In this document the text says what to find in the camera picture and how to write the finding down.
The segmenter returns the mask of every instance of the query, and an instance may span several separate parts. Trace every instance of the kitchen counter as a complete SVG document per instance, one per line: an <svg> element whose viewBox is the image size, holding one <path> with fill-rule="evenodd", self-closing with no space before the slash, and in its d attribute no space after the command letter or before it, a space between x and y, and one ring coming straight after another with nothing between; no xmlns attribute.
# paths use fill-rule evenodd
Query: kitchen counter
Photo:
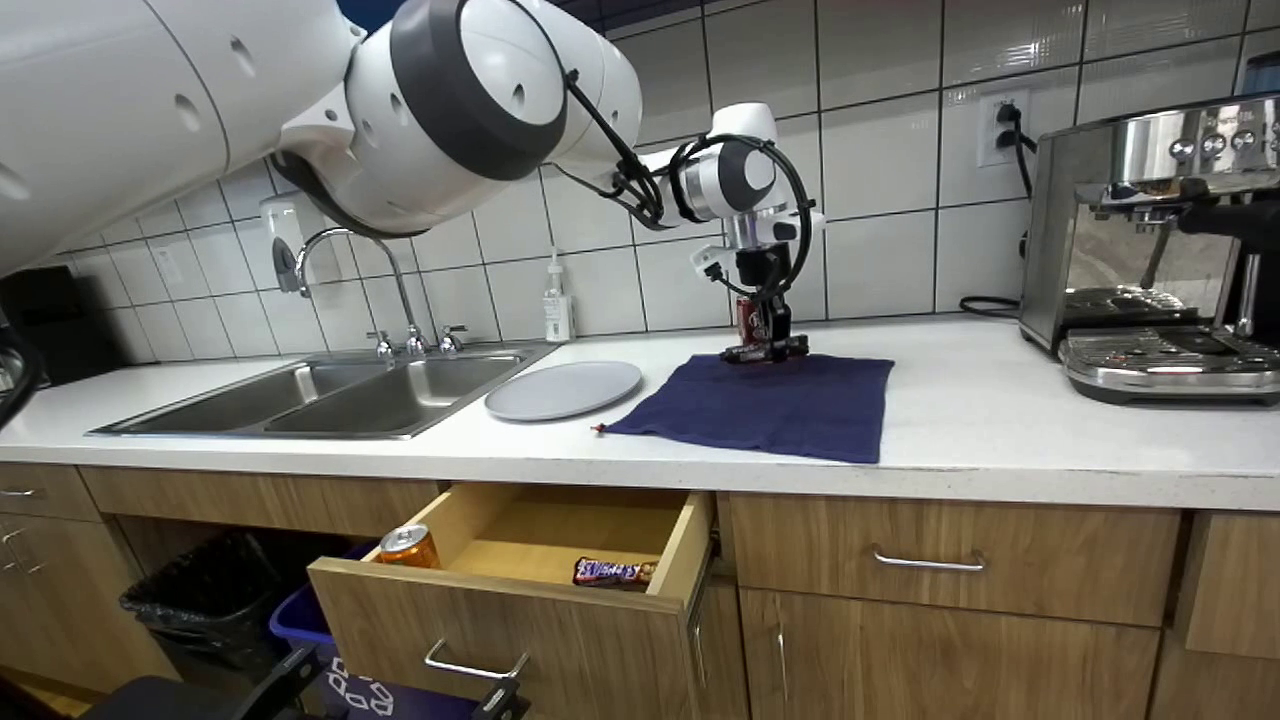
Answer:
<svg viewBox="0 0 1280 720"><path fill-rule="evenodd" d="M727 332L586 338L537 366L634 359L649 395L694 350L725 342ZM1097 404L1014 319L816 329L811 350L898 359L875 466L598 431L641 395L566 422L502 422L469 404L410 438L92 435L280 359L132 366L39 390L0 431L0 461L1280 513L1280 409Z"/></svg>

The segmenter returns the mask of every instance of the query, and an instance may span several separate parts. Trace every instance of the wall socket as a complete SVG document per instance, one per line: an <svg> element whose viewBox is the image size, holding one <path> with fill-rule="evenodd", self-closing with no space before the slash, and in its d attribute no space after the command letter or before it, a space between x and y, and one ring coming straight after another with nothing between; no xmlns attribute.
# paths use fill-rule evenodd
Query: wall socket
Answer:
<svg viewBox="0 0 1280 720"><path fill-rule="evenodd" d="M973 123L973 131L978 131L978 140L973 140L973 164L978 164L978 167L1014 164L1014 149L1010 149L1010 152L998 149L998 136L1006 131L1006 128L998 123L1001 102L1015 102L1015 106L1025 111L1025 123L1028 123L1028 114L1031 114L1031 93L985 94L985 100L978 102L978 123Z"/></svg>

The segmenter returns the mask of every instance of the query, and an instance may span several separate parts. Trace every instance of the navy blue towel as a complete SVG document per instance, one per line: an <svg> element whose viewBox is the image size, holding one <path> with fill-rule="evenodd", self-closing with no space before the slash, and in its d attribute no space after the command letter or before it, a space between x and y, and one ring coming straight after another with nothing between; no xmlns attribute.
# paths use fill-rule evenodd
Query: navy blue towel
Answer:
<svg viewBox="0 0 1280 720"><path fill-rule="evenodd" d="M882 464L890 370L892 359L725 364L694 357L606 431Z"/></svg>

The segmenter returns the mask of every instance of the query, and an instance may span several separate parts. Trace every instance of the blue bin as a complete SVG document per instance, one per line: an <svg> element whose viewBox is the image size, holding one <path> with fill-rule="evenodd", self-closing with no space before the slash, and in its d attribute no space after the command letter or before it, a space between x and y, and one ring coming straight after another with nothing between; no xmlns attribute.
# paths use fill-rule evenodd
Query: blue bin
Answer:
<svg viewBox="0 0 1280 720"><path fill-rule="evenodd" d="M294 648L312 648L323 659L323 696L330 711L348 720L471 720L477 702L438 693L412 693L395 685L380 685L373 677L348 673L348 664L337 657L337 642L330 637L320 598L312 586L294 590L272 610L272 637L280 637Z"/></svg>

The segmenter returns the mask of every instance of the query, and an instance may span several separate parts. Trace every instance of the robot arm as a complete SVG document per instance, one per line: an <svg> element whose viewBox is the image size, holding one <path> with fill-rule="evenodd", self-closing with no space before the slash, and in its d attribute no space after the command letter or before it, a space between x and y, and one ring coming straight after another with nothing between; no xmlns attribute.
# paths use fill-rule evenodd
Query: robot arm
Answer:
<svg viewBox="0 0 1280 720"><path fill-rule="evenodd" d="M721 247L705 268L756 305L803 268L811 209L768 106L641 160L634 64L548 0L410 0L373 34L334 0L102 5L0 28L0 271L266 157L361 234L556 164L649 229L727 220L741 281Z"/></svg>

